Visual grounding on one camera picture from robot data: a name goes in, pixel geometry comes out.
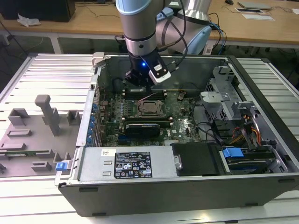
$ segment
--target slotted metal worktable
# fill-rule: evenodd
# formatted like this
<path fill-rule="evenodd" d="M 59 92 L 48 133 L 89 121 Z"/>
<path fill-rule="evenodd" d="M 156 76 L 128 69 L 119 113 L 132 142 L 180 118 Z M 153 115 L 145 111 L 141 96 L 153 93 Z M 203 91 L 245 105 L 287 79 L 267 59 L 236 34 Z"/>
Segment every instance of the slotted metal worktable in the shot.
<path fill-rule="evenodd" d="M 92 55 L 39 54 L 28 58 L 0 94 L 0 138 L 13 108 L 25 108 L 29 115 L 41 114 L 34 100 L 38 94 L 51 95 L 51 106 L 60 114 L 68 110 L 83 113 L 91 76 Z M 258 88 L 299 140 L 299 93 L 271 63 L 261 59 L 240 59 Z M 241 89 L 247 100 L 250 96 Z M 231 208 L 84 218 L 54 185 L 54 176 L 0 178 L 0 223 L 80 223 L 80 224 L 297 224 L 299 191 L 286 192 L 262 207 Z"/>

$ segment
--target black plastic cover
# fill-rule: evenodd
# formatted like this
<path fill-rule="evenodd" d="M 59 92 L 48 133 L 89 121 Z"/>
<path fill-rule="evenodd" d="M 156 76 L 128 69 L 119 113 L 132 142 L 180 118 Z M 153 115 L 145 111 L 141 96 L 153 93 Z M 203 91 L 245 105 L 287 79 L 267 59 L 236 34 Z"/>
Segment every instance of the black plastic cover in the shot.
<path fill-rule="evenodd" d="M 177 170 L 178 176 L 225 175 L 219 147 L 203 142 L 172 144 L 173 154 L 180 157 L 183 167 Z"/>

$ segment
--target laptop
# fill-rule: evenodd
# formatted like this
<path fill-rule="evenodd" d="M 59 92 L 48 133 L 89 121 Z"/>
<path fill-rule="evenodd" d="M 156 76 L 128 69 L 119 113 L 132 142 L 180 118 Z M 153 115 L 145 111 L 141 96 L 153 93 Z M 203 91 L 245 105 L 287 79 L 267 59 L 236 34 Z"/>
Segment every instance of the laptop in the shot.
<path fill-rule="evenodd" d="M 263 3 L 249 2 L 249 1 L 239 1 L 238 4 L 243 8 L 253 8 L 253 9 L 264 9 L 272 10 L 272 8 Z"/>

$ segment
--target barcode sticker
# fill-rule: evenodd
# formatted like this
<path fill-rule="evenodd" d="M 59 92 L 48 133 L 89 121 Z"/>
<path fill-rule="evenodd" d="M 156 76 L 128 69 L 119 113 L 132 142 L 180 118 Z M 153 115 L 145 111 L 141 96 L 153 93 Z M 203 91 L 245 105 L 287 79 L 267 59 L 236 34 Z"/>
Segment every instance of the barcode sticker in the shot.
<path fill-rule="evenodd" d="M 170 6 L 179 6 L 178 2 L 176 1 L 172 1 L 171 3 L 169 3 Z"/>
<path fill-rule="evenodd" d="M 101 156 L 114 156 L 116 153 L 116 149 L 102 149 Z"/>

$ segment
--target black box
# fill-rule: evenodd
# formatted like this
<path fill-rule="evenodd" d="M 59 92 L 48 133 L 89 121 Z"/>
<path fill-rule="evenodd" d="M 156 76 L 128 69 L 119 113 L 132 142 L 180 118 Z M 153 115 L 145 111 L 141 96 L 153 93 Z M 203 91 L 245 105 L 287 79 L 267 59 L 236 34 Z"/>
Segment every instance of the black box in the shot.
<path fill-rule="evenodd" d="M 0 0 L 0 12 L 6 20 L 26 18 L 68 22 L 75 13 L 74 0 Z"/>

